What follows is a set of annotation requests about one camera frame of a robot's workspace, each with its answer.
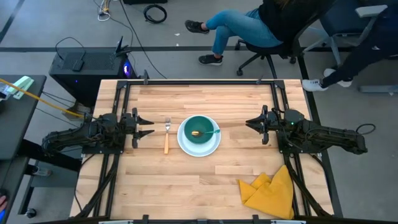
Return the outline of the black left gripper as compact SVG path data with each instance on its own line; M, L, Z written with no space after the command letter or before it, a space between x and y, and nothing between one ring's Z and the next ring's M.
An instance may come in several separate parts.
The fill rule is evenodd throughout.
M124 113L121 116L120 125L123 134L132 136L132 147L134 149L138 148L137 141L144 136L151 134L154 130L138 131L137 125L152 125L154 122L145 120L138 116L137 108L132 109L132 113Z

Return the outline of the black office chair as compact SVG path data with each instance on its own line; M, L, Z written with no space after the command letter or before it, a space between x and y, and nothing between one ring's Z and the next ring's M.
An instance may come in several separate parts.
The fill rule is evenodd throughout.
M245 61L242 65L239 66L239 68L236 71L237 76L242 76L243 75L243 68L253 62L255 59L260 58L261 60L264 60L265 58L267 59L267 62L270 66L272 77L274 79L277 79L275 67L271 58L271 55L279 55L282 59L290 59L290 63L295 63L295 60L297 59L298 56L302 55L302 48L299 44L299 37L305 32L307 28L310 27L316 20L321 18L324 14L327 13L327 11L335 4L337 0L325 0L323 3L321 3L321 6L319 9L317 9L314 14L302 25L300 26L300 30L297 31L294 35L293 39L290 39L286 42L284 42L281 45L278 45L276 47L271 47L271 48L262 48L262 47L256 47L254 45L251 45L247 43L246 41L239 39L234 47L235 50L240 50L241 44L245 44L246 48L254 52L255 55L252 56L249 60Z

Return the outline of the mint green desk item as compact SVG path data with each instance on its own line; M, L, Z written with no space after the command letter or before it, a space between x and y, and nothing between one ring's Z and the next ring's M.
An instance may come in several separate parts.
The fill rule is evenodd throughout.
M18 79L18 81L14 82L13 85L20 88L21 90L27 91L33 83L34 80L31 77L23 76L22 78ZM4 90L4 93L7 95L7 98L12 96L17 100L20 100L24 96L23 92L9 85Z

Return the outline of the black aluminium table frame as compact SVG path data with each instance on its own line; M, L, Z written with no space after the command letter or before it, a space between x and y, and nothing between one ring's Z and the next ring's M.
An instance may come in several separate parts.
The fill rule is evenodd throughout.
M119 159L110 217L115 220L248 220L256 210L241 202L238 180L252 182L259 174L273 176L284 164L274 133L268 144L245 125L263 105L292 108L306 118L308 108L300 80L286 80L284 90L254 80L151 80L147 85L117 89L104 80L94 114L137 108L154 124L153 133L131 140ZM177 131L188 117L202 114L221 128L221 142L206 157L189 156L180 148ZM165 119L169 117L169 153L164 154Z

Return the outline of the black antenna stand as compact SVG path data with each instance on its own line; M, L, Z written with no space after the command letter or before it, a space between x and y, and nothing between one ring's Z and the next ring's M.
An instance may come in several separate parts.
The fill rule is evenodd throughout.
M116 50L114 53L115 57L125 56L132 51L132 48L130 46L128 46L128 45L122 46L122 43L123 43L123 37L121 37L120 40L118 41L118 44L116 46Z

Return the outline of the white round plate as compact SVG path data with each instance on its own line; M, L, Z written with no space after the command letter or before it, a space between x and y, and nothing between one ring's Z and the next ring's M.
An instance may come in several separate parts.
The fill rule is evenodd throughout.
M181 147L181 149L193 156L193 157L205 157L205 156L209 156L210 154L212 154L213 152L216 151L216 149L218 148L218 146L220 145L221 142L221 132L218 134L213 134L213 137L206 143L203 144L195 144L190 142L184 134L184 127L185 127L185 123L187 122L187 120L189 118L192 118L194 116L204 116L207 117L213 124L214 130L216 129L220 129L220 127L218 126L218 124L215 122L215 120L213 120L212 118L205 116L205 115L193 115L191 117L188 117L186 120L184 120L181 125L178 128L177 131L177 141L179 146Z

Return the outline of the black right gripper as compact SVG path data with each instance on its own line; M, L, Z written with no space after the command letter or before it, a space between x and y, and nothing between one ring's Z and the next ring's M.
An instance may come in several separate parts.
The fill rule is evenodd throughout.
M282 129L280 113L284 112L277 108L271 108L271 110L268 111L267 105L264 105L262 107L262 114L257 118L246 120L246 123L249 123L249 128L262 134L262 143L267 144L269 142L268 131L280 131Z

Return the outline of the black computer tower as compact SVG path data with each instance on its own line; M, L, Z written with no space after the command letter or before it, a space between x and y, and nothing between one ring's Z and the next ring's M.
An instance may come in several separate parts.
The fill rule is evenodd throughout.
M82 48L58 50L65 61L56 54L49 70L49 75L82 105L93 107L96 104L102 80L137 78L127 55L114 56L116 49L97 47L85 50L84 64L79 72L72 68L82 55Z

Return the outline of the black side desk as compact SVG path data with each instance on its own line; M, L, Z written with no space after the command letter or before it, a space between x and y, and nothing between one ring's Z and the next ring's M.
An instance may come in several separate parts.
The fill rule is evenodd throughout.
M41 154L39 144L24 138L37 103L27 95L0 102L0 192L7 197L0 224L7 222L29 159Z

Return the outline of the dark green bowl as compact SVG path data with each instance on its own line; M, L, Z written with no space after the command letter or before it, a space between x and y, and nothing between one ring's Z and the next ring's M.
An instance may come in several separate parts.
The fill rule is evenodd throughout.
M203 144L208 142L213 137L213 134L204 134L199 137L194 137L191 135L192 131L200 131L200 132L213 131L214 127L212 122L207 117L194 116L187 120L183 130L185 137L190 142L195 144Z

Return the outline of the white power strip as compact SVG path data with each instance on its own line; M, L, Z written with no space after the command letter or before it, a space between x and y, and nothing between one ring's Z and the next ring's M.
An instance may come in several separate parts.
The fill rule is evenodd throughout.
M48 177L48 176L52 175L52 171L50 169L47 169L47 168L35 166L33 168L32 175Z

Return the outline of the silver fork orange handle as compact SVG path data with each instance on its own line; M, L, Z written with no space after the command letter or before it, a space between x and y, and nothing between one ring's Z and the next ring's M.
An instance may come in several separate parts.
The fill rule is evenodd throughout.
M164 144L164 154L169 153L169 130L171 126L171 120L169 117L165 119L165 144Z

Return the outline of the yellow cloth napkin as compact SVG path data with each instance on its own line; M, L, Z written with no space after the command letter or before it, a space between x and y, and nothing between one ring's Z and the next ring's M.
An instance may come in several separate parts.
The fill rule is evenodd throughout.
M286 165L271 179L261 173L251 184L238 180L242 204L272 215L291 220L294 217L294 186Z

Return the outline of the gold spoon green handle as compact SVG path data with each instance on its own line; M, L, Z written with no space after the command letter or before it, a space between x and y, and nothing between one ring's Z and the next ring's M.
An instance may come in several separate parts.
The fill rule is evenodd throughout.
M218 133L220 133L220 131L221 131L220 129L216 129L216 130L213 130L213 131L207 131L207 132L192 131L191 135L194 136L194 137L199 137L199 136L202 136L204 134L218 134Z

